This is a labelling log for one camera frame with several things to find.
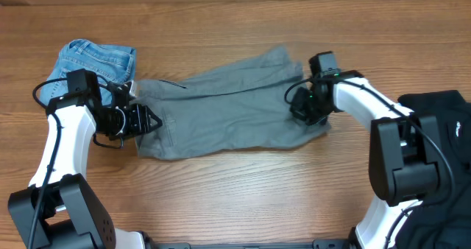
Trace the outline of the grey shorts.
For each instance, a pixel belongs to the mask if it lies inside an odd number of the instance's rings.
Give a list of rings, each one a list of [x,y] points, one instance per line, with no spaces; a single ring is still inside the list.
[[[178,160],[220,150],[299,147],[330,129],[290,112],[286,90],[302,79],[302,64],[278,46],[180,82],[141,80],[138,102],[163,124],[137,137],[138,155]]]

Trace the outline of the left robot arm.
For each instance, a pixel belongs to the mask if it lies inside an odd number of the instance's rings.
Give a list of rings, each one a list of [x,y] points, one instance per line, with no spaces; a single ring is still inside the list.
[[[38,170],[12,193],[8,211],[27,248],[153,249],[143,231],[123,231],[86,181],[97,135],[111,141],[151,133],[162,120],[134,100],[133,81],[113,83],[92,71],[67,73],[66,93],[44,105],[49,133]]]

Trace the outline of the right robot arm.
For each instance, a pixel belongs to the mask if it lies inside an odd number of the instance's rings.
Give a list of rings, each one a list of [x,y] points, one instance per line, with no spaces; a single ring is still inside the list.
[[[393,248],[410,216],[446,203],[456,192],[442,152],[436,117],[418,114],[374,89],[358,71],[342,71],[333,52],[309,60],[310,88],[301,83],[286,98],[294,118],[324,125],[346,112],[370,134],[369,182],[375,193],[362,221],[346,239],[314,241],[314,248]]]

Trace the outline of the folded blue denim jeans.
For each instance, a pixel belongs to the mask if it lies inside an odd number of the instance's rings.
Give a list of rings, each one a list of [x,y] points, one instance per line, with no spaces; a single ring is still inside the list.
[[[48,83],[40,89],[39,100],[47,105],[49,100],[68,92],[63,80],[70,71],[86,69],[99,76],[99,83],[124,84],[134,79],[136,49],[130,46],[96,44],[86,39],[76,39],[66,44],[59,52]]]

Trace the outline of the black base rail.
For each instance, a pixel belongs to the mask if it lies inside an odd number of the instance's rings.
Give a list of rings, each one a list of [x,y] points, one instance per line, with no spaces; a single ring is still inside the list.
[[[149,242],[148,249],[355,249],[346,239],[316,239],[312,242],[242,243],[191,245],[189,243]]]

